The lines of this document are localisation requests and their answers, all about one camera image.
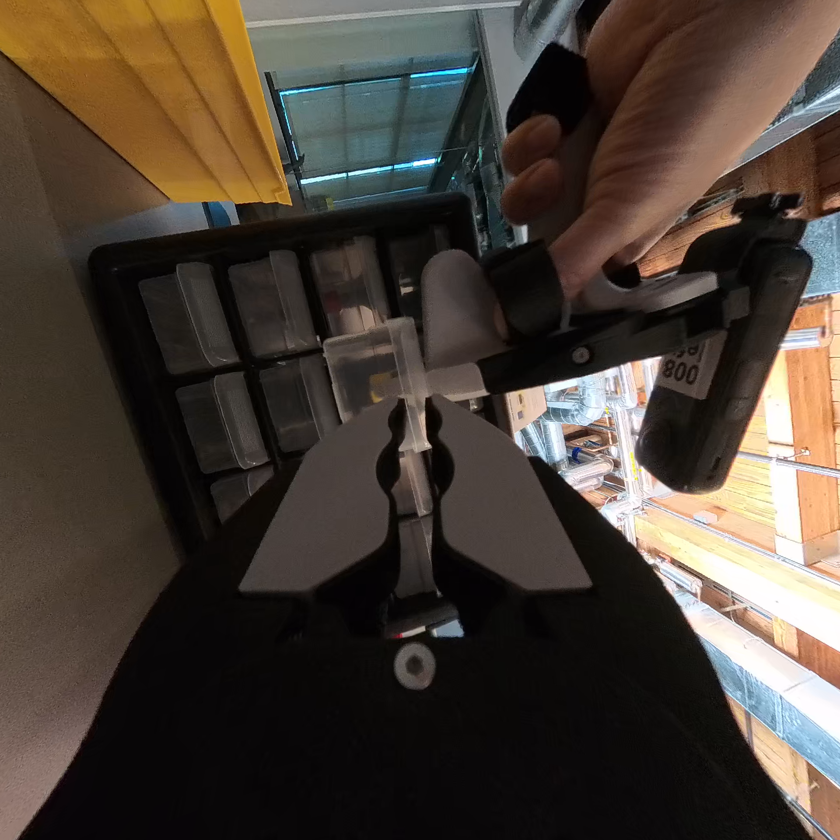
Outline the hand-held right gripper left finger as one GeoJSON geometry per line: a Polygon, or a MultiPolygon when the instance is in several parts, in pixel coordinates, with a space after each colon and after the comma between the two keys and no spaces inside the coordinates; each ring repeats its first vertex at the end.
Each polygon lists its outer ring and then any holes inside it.
{"type": "Polygon", "coordinates": [[[304,456],[239,583],[243,595],[313,595],[393,535],[402,401],[386,398],[304,456]]]}

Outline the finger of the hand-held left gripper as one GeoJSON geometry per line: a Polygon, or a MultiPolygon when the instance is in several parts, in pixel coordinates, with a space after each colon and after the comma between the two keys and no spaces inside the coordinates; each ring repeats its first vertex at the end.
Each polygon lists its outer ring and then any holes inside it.
{"type": "Polygon", "coordinates": [[[478,364],[427,367],[425,380],[424,401],[432,396],[442,396],[452,403],[459,403],[490,395],[478,364]]]}
{"type": "Polygon", "coordinates": [[[497,299],[480,263],[460,249],[437,253],[421,275],[424,358],[427,364],[464,364],[507,349],[497,299]]]}

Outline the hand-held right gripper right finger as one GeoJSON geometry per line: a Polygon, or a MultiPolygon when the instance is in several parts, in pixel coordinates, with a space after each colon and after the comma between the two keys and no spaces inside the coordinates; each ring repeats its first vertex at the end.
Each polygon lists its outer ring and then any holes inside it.
{"type": "Polygon", "coordinates": [[[586,592],[592,579],[531,463],[513,440],[435,394],[427,431],[444,546],[526,594],[586,592]]]}

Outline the clear plastic drawer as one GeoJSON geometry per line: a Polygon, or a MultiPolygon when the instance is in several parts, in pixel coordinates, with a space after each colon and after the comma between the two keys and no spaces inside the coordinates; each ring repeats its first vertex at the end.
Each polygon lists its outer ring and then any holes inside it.
{"type": "Polygon", "coordinates": [[[365,332],[328,339],[325,361],[343,422],[390,397],[403,399],[405,422],[395,500],[401,571],[387,603],[385,633],[411,637],[452,620],[434,582],[434,489],[429,477],[425,403],[429,397],[414,321],[395,318],[365,332]]]}

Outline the black drawer cabinet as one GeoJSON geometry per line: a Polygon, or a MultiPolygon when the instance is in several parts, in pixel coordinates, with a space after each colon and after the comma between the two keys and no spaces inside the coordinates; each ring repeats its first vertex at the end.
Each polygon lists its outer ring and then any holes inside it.
{"type": "MultiPolygon", "coordinates": [[[[397,275],[420,280],[427,260],[446,248],[463,249],[471,256],[487,249],[480,243],[476,222],[475,203],[462,192],[448,192],[269,221],[244,221],[105,245],[91,253],[91,278],[119,378],[128,393],[166,515],[187,553],[213,537],[222,523],[211,517],[214,510],[200,497],[196,473],[186,461],[187,442],[175,420],[165,370],[140,299],[140,280],[167,275],[177,263],[205,256],[252,259],[258,251],[271,247],[318,246],[327,240],[361,235],[383,237],[385,266],[396,263],[397,275]]],[[[391,314],[385,320],[418,318],[419,303],[398,292],[392,307],[409,312],[391,314]]]]}

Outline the yellow plastic bin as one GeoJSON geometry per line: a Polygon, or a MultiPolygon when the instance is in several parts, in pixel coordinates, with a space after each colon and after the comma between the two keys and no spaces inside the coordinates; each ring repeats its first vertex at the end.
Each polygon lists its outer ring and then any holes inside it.
{"type": "Polygon", "coordinates": [[[291,204],[240,2],[2,1],[1,50],[173,202],[291,204]]]}

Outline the person's left hand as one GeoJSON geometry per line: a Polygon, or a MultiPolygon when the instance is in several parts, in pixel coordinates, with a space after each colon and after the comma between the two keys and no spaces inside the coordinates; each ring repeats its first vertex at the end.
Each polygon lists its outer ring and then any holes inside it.
{"type": "Polygon", "coordinates": [[[634,262],[766,130],[838,32],[838,1],[615,1],[585,60],[605,127],[549,247],[575,298],[634,262]]]}

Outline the glass partition wall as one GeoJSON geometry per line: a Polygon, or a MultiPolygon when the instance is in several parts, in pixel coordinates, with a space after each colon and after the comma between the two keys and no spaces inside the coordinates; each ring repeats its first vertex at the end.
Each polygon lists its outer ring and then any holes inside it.
{"type": "Polygon", "coordinates": [[[441,192],[456,115],[477,60],[466,66],[269,90],[287,152],[289,183],[305,207],[359,206],[441,192]]]}

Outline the metal air duct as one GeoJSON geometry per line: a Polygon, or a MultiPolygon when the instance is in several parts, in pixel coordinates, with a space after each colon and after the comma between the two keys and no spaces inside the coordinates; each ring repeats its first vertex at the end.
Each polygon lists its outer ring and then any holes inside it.
{"type": "Polygon", "coordinates": [[[674,599],[727,695],[838,786],[838,688],[689,593],[674,599]]]}

